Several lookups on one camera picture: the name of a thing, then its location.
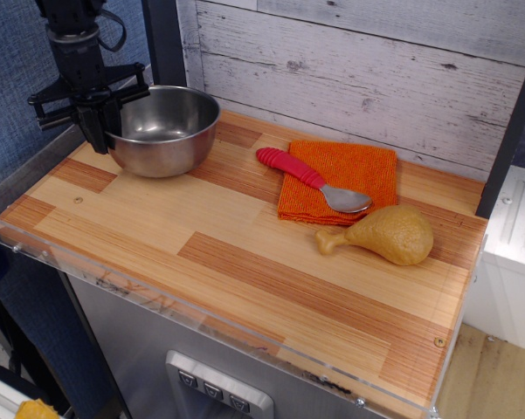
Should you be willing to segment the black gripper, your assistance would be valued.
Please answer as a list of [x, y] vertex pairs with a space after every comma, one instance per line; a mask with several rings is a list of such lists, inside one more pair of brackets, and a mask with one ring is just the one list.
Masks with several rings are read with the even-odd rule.
[[108, 153], [104, 131], [121, 133], [121, 107], [149, 94], [145, 66], [106, 66], [98, 37], [50, 37], [59, 77], [28, 99], [42, 129], [78, 124], [93, 150]]

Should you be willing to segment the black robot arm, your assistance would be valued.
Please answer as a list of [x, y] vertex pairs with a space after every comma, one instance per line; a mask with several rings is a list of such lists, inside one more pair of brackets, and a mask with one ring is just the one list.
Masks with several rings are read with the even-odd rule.
[[123, 24], [102, 1], [38, 1], [47, 20], [46, 35], [59, 70], [57, 80], [28, 98], [43, 129], [72, 122], [98, 154], [108, 152], [110, 134], [121, 134], [121, 109], [149, 95], [145, 66], [106, 66], [101, 51], [119, 51], [127, 32], [114, 45], [100, 38], [97, 17]]

